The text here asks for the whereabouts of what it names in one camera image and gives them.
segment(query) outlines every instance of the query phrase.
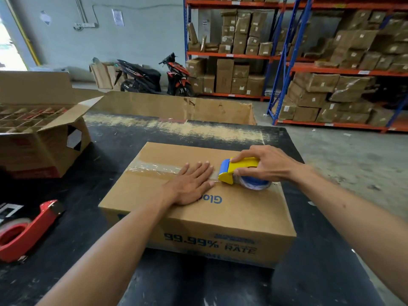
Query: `storage rack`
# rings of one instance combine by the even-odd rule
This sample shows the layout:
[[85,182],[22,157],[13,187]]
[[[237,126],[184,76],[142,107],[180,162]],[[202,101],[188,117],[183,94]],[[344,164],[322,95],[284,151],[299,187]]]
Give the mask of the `storage rack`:
[[[390,71],[360,71],[348,68],[320,68],[314,64],[306,63],[295,63],[296,55],[298,53],[299,46],[301,44],[301,39],[303,38],[306,23],[309,19],[310,12],[312,9],[367,9],[367,10],[383,10],[387,11],[387,16],[380,26],[383,28],[386,23],[391,18],[391,13],[394,10],[398,11],[408,11],[408,0],[296,0],[292,4],[287,4],[287,8],[292,8],[292,17],[288,27],[288,33],[285,38],[285,44],[283,47],[282,56],[279,60],[279,66],[277,75],[273,84],[273,89],[271,97],[269,100],[269,105],[267,109],[267,114],[272,117],[272,124],[276,125],[278,122],[281,123],[291,123],[291,124],[301,124],[310,126],[334,126],[341,128],[357,128],[357,129],[370,129],[370,130],[380,130],[381,133],[387,131],[402,131],[408,132],[408,120],[402,119],[397,121],[397,118],[402,111],[405,103],[408,103],[408,93],[400,100],[397,109],[393,117],[387,123],[385,127],[373,127],[369,124],[356,124],[356,123],[320,123],[320,122],[297,122],[292,120],[282,120],[278,119],[280,110],[282,108],[283,98],[285,97],[291,77],[294,72],[313,72],[313,73],[326,73],[326,74],[345,74],[345,75],[371,75],[371,76],[396,76],[396,77],[408,77],[408,73],[398,73]],[[298,9],[303,9],[298,21],[296,21],[296,13]],[[300,24],[299,35],[297,37],[293,55],[290,61],[287,63],[285,55],[287,52],[288,44],[291,39],[293,39],[294,33],[297,26]],[[275,97],[278,80],[280,73],[283,71],[283,87],[282,91]],[[275,113],[271,110],[274,105],[277,105]]]
[[[249,96],[249,95],[234,95],[225,93],[205,93],[205,96],[215,97],[239,97],[246,99],[259,99],[261,102],[264,99],[269,99],[265,96],[265,89],[268,83],[268,78],[271,74],[272,63],[275,60],[280,60],[279,56],[274,56],[276,50],[276,43],[278,41],[278,35],[281,30],[283,14],[287,7],[293,6],[286,4],[286,0],[283,3],[269,3],[269,2],[241,2],[241,1],[220,1],[220,0],[184,0],[184,50],[186,53],[186,61],[191,59],[191,56],[213,56],[213,57],[225,57],[225,58],[243,58],[243,59],[257,59],[268,60],[268,66],[265,74],[265,84],[263,86],[262,96]],[[191,22],[191,9],[263,9],[274,10],[274,16],[272,26],[269,34],[269,41],[273,41],[273,50],[271,56],[252,56],[252,55],[237,55],[237,54],[222,54],[216,52],[193,52],[188,51],[188,32],[187,24]],[[313,62],[314,60],[308,58],[298,58],[298,61]]]

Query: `black table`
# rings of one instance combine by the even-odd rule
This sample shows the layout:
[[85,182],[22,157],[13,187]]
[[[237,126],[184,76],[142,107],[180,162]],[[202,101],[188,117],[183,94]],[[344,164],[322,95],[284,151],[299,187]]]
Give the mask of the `black table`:
[[[107,230],[98,204],[146,142],[242,150],[252,144],[283,149],[303,162],[285,128],[168,121],[88,114],[93,140],[61,179],[2,180],[1,201],[27,204],[58,199],[66,212],[24,264],[0,265],[0,305],[35,304]],[[234,139],[186,133],[180,127],[217,127],[254,133]],[[239,263],[146,249],[121,305],[383,305],[355,253],[316,207],[282,183],[297,238],[270,270]]]

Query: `person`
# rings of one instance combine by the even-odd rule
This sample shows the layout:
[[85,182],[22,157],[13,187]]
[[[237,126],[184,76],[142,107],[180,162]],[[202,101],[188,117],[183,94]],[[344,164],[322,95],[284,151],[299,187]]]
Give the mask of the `person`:
[[[280,149],[251,146],[231,162],[245,157],[260,159],[258,167],[239,168],[234,174],[296,184],[382,282],[408,303],[408,223],[332,184]],[[208,162],[184,165],[147,204],[99,238],[37,305],[117,305],[154,226],[171,205],[193,203],[211,189],[212,172]]]

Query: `motorcycle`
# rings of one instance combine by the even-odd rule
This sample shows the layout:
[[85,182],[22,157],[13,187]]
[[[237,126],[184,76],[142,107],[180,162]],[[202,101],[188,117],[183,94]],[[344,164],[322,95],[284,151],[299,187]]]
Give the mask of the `motorcycle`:
[[[115,85],[123,73],[126,73],[128,77],[133,78],[128,78],[122,82],[120,85],[120,91],[162,94],[160,87],[161,74],[159,71],[146,69],[124,60],[118,60],[118,64],[121,70],[116,76]],[[166,64],[169,68],[169,71],[167,72],[167,78],[169,80],[169,86],[167,87],[168,95],[182,97],[194,96],[193,88],[188,81],[190,73],[184,66],[176,62],[176,56],[174,53],[167,56],[159,64],[163,64],[163,66]]]

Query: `person's right hand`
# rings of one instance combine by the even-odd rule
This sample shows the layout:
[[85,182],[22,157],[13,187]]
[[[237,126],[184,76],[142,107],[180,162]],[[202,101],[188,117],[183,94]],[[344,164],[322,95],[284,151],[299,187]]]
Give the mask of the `person's right hand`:
[[258,167],[235,169],[235,175],[251,176],[268,181],[291,180],[293,172],[304,166],[304,164],[289,157],[281,149],[270,145],[252,145],[249,150],[242,150],[239,155],[231,159],[231,162],[238,162],[249,157],[259,159]]

